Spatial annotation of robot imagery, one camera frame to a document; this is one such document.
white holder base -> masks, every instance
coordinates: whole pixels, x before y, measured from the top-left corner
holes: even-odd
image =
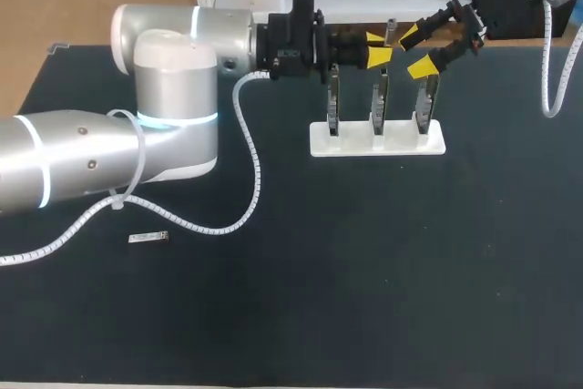
[[[338,137],[330,135],[327,122],[314,122],[310,151],[314,157],[443,155],[445,141],[437,120],[432,120],[429,134],[419,134],[413,113],[411,120],[386,120],[383,136],[374,135],[371,120],[342,121]]]

black table mat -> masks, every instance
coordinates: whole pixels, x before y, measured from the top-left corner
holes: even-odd
[[[389,118],[417,85],[396,54]],[[555,88],[566,51],[552,54]],[[314,159],[317,78],[241,96],[262,163],[234,234],[182,230],[127,205],[63,249],[0,270],[0,381],[390,387],[583,382],[583,75],[540,109],[541,50],[485,49],[443,75],[442,157]],[[342,118],[366,118],[374,72],[345,69]],[[199,179],[139,187],[186,219],[235,221],[249,152],[220,84],[220,157]],[[23,113],[135,109],[108,47],[49,56]],[[56,238],[100,197],[0,220],[3,254]],[[170,244],[129,246],[168,230]]]

black robot end effector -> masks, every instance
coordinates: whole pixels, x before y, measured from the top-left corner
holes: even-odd
[[[325,24],[322,11],[314,13],[314,0],[292,0],[289,14],[269,14],[267,25],[257,26],[257,68],[271,79],[307,77],[320,73],[328,82],[332,65],[372,68],[388,63],[392,48],[377,47],[384,40],[365,31],[337,31]]]
[[[427,56],[410,65],[408,70],[412,78],[418,79],[421,77],[429,77],[431,75],[439,75],[447,70],[449,64],[465,55],[468,50],[474,55],[477,55],[478,50],[484,45],[484,40],[481,37],[483,27],[477,19],[472,6],[461,6],[459,1],[453,0],[448,3],[448,11],[449,10],[453,11],[451,17],[453,17],[455,21],[463,24],[464,30],[462,38],[456,39],[449,46],[431,50]],[[445,20],[445,14],[441,14],[440,20],[441,22]],[[430,21],[430,23],[437,24],[438,21],[433,20]]]
[[[399,40],[399,44],[403,50],[410,50],[425,40],[428,40],[437,29],[445,26],[450,19],[454,18],[457,22],[461,21],[461,18],[456,15],[456,7],[459,6],[459,2],[457,2],[457,5],[455,2],[457,1],[449,2],[446,10],[440,9],[431,17],[422,18],[415,22],[413,27]]]

